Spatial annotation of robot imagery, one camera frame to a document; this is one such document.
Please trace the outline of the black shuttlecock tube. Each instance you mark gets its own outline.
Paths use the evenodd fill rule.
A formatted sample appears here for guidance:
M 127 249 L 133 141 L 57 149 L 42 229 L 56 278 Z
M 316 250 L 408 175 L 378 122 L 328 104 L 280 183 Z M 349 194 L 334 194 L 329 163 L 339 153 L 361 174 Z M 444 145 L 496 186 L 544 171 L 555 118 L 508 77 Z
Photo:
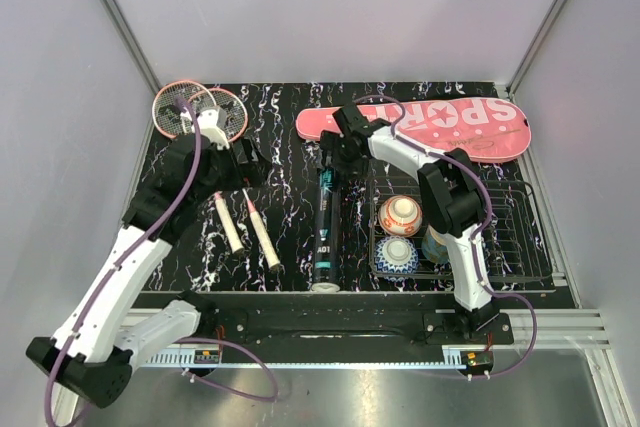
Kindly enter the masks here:
M 333 169 L 320 167 L 318 181 L 311 286 L 318 282 L 339 286 L 341 179 Z

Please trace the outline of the clear plastic tube lid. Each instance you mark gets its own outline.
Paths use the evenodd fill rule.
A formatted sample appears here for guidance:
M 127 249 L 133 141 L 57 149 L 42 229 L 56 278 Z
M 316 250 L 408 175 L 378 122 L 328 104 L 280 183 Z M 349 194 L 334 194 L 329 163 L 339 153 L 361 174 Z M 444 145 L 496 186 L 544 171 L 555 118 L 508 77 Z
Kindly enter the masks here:
M 311 291 L 316 293 L 337 293 L 340 287 L 335 283 L 318 282 L 311 286 Z

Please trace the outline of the pink sport racket bag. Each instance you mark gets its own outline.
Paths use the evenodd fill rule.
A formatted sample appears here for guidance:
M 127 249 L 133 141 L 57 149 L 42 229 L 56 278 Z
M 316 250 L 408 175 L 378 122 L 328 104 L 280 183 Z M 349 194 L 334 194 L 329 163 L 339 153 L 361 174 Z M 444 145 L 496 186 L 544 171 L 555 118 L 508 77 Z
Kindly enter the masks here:
M 358 105 L 369 121 L 397 122 L 397 130 L 425 145 L 450 151 L 461 148 L 478 163 L 509 162 L 529 147 L 529 122 L 515 104 L 489 97 L 410 101 L 406 113 L 390 102 Z

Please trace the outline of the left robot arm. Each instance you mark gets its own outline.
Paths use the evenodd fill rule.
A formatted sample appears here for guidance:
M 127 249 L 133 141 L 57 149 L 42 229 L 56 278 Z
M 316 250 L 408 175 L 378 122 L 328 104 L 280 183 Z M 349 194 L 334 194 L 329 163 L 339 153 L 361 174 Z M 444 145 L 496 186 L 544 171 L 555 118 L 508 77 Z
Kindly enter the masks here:
M 36 337 L 27 357 L 52 382 L 106 408 L 148 359 L 183 338 L 218 334 L 217 306 L 184 291 L 131 330 L 121 325 L 147 279 L 195 223 L 217 192 L 260 187 L 272 164 L 256 143 L 230 149 L 189 134 L 165 150 L 158 170 L 141 183 L 122 219 L 109 257 L 84 298 L 50 337 Z

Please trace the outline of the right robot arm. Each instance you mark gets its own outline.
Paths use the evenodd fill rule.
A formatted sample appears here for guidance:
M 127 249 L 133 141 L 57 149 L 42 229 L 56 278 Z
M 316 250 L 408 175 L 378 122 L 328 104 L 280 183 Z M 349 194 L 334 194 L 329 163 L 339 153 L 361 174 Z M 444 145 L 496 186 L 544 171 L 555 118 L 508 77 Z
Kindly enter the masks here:
M 367 119 L 355 104 L 338 108 L 337 133 L 324 130 L 320 145 L 343 174 L 363 171 L 363 162 L 386 162 L 417 181 L 426 220 L 444 239 L 458 304 L 454 331 L 466 343 L 486 336 L 499 315 L 483 257 L 482 231 L 491 220 L 487 188 L 462 149 L 445 152 L 401 133 L 396 122 Z

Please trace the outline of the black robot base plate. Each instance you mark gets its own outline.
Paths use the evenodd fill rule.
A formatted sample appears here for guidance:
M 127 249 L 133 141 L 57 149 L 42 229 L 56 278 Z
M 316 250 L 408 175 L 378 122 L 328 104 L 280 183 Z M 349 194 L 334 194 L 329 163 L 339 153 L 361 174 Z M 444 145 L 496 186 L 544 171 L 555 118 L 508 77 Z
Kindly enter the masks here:
M 218 308 L 226 332 L 243 339 L 264 337 L 366 335 L 403 338 L 435 344 L 512 346 L 510 318 L 502 311 L 478 330 L 448 293 L 340 292 L 319 294 L 206 294 Z

